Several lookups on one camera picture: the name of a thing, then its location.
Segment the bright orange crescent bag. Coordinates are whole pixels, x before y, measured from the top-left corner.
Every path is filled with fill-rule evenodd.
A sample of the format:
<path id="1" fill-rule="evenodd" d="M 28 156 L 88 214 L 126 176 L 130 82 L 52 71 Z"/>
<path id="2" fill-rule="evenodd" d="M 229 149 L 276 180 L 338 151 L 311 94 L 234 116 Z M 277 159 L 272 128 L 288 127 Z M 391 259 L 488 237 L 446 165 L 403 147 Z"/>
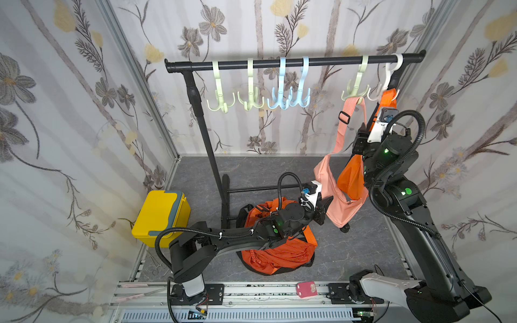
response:
<path id="1" fill-rule="evenodd" d="M 386 90 L 382 94 L 378 111 L 374 115 L 377 120 L 382 108 L 397 108 L 397 90 Z M 337 185 L 351 200 L 360 200 L 364 192 L 364 163 L 362 155 L 353 155 L 343 172 L 340 174 Z"/>

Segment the pink crescent bag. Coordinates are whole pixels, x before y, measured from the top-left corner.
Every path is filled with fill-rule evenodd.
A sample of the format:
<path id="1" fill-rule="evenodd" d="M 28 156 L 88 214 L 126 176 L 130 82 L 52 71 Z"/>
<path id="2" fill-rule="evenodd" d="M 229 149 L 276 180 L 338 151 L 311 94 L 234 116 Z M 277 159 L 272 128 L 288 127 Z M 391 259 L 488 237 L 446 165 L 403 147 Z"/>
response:
<path id="1" fill-rule="evenodd" d="M 327 217 L 338 227 L 347 225 L 353 216 L 361 209 L 368 197 L 368 190 L 364 187 L 364 192 L 360 200 L 351 200 L 337 185 L 336 179 L 330 167 L 331 156 L 343 151 L 347 125 L 340 122 L 337 128 L 337 136 L 334 149 L 331 153 L 323 157 L 314 169 L 315 180 L 322 184 L 322 198 L 333 196 L 334 199 L 327 211 Z"/>

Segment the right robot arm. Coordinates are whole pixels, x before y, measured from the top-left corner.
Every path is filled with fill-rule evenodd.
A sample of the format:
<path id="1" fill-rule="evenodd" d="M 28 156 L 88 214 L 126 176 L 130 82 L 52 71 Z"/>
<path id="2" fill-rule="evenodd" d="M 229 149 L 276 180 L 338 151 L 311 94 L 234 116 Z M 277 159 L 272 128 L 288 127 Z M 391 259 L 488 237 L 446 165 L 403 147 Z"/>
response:
<path id="1" fill-rule="evenodd" d="M 424 278 L 400 280 L 364 270 L 350 277 L 350 298 L 356 302 L 378 298 L 397 304 L 420 322 L 458 322 L 492 297 L 456 262 L 434 224 L 424 195 L 405 177 L 418 158 L 424 117 L 415 110 L 383 108 L 376 125 L 380 135 L 369 140 L 373 130 L 362 129 L 353 152 L 362 154 L 370 202 L 398 228 Z"/>

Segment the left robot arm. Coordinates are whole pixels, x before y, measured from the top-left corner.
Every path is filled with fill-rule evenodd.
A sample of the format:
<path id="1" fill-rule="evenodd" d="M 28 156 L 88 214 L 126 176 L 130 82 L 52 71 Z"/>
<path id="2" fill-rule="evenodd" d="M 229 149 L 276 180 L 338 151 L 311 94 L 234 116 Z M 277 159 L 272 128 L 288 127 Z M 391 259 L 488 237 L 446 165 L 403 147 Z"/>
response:
<path id="1" fill-rule="evenodd" d="M 288 202 L 282 195 L 282 182 L 292 177 L 300 191 L 299 198 Z M 171 272 L 168 297 L 198 300 L 208 296 L 203 272 L 219 254 L 248 250 L 277 250 L 293 243 L 309 242 L 310 223 L 323 225 L 333 201 L 323 195 L 323 186 L 316 180 L 302 183 L 293 172 L 285 172 L 277 183 L 278 198 L 266 207 L 262 216 L 250 225 L 223 229 L 197 222 L 191 227 L 171 227 L 161 231 L 154 242 L 158 258 Z"/>

